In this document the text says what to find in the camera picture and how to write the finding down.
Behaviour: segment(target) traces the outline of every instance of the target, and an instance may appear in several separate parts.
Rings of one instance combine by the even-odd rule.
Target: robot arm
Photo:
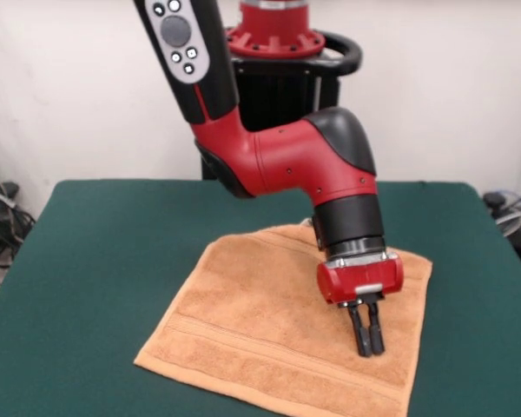
[[[399,291],[399,258],[386,252],[373,157],[345,109],[325,109],[249,132],[215,0],[135,0],[156,55],[203,159],[232,194],[251,198],[301,188],[327,262],[317,277],[326,302],[348,308],[359,354],[381,354],[377,301]],[[369,307],[364,328],[358,305]]]

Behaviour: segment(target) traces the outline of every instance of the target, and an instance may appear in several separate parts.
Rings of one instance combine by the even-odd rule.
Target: green table
[[[411,416],[521,415],[521,264],[463,184],[381,183],[390,245],[434,261]],[[269,412],[132,365],[212,240],[298,222],[289,192],[63,182],[0,290],[0,416]]]

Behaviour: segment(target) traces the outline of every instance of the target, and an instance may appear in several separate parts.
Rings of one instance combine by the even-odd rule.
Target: brown towel
[[[406,415],[432,264],[398,253],[381,356],[357,355],[347,311],[318,290],[313,229],[293,225],[210,244],[135,364],[292,416]]]

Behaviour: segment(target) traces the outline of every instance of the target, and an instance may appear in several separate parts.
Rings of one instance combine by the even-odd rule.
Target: black button
[[[179,52],[172,53],[172,61],[174,61],[175,63],[180,63],[181,62],[181,54]]]
[[[193,47],[188,48],[186,54],[188,55],[189,59],[195,59],[197,57],[197,50]]]
[[[168,8],[170,9],[170,11],[173,12],[180,11],[181,3],[179,2],[179,0],[170,0],[168,2]]]
[[[169,16],[162,21],[160,32],[168,45],[179,48],[189,42],[191,26],[183,17]]]
[[[195,67],[191,63],[186,63],[185,65],[183,65],[183,70],[186,74],[191,75],[195,72]]]
[[[166,9],[164,8],[164,4],[161,3],[155,3],[153,4],[153,11],[157,16],[164,16],[164,13],[166,12]]]

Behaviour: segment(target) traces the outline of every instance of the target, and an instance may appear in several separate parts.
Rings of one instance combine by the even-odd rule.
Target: metal ring
[[[293,0],[291,2],[282,2],[276,0],[241,0],[247,6],[256,7],[263,10],[288,10],[305,7],[308,4],[307,0]]]

